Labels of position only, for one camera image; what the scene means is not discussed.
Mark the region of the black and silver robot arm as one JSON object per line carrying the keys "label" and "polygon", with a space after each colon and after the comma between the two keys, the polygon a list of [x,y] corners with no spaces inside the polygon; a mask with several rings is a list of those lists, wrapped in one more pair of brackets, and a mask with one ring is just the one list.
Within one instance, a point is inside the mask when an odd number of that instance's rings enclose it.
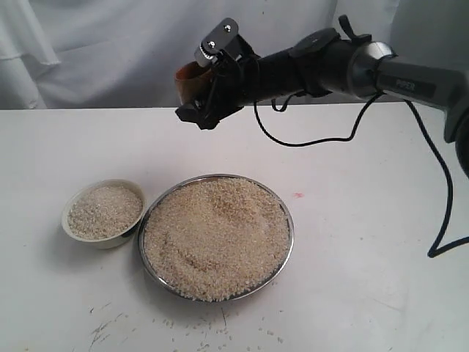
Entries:
{"label": "black and silver robot arm", "polygon": [[340,29],[326,28],[291,48],[260,57],[224,18],[196,49],[196,64],[212,75],[207,86],[177,110],[202,130],[244,106],[288,95],[321,98],[341,93],[369,99],[384,93],[445,113],[443,137],[468,169],[468,73],[413,63],[370,34],[355,34],[346,15]]}

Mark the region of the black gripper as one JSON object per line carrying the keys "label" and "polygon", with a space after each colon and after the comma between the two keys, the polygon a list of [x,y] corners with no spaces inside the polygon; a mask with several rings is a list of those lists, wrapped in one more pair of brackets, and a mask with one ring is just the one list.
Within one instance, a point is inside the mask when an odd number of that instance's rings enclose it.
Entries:
{"label": "black gripper", "polygon": [[238,35],[238,45],[240,51],[235,58],[226,51],[215,55],[207,102],[194,99],[182,104],[175,110],[180,121],[193,123],[200,130],[212,130],[223,118],[241,110],[234,100],[241,96],[248,81],[248,70],[260,56],[241,35]]}

